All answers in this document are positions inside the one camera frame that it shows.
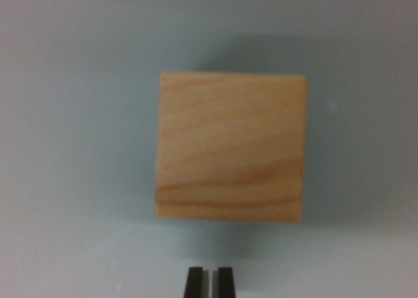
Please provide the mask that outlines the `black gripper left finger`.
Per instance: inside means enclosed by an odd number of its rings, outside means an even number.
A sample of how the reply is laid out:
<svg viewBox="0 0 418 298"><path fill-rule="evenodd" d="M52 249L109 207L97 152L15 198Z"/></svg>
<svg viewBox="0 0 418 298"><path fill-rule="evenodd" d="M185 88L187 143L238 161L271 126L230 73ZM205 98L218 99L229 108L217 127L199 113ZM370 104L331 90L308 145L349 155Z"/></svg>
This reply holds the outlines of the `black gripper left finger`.
<svg viewBox="0 0 418 298"><path fill-rule="evenodd" d="M184 298L208 298L209 272L203 267L190 267L185 283Z"/></svg>

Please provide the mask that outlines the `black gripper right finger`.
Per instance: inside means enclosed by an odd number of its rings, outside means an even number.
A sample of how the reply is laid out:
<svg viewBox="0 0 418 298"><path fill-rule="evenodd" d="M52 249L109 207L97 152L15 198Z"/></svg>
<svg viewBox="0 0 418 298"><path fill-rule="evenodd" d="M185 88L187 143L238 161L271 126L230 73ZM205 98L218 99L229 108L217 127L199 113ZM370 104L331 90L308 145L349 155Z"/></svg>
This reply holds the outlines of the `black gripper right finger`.
<svg viewBox="0 0 418 298"><path fill-rule="evenodd" d="M236 298L232 267L219 267L212 273L212 298Z"/></svg>

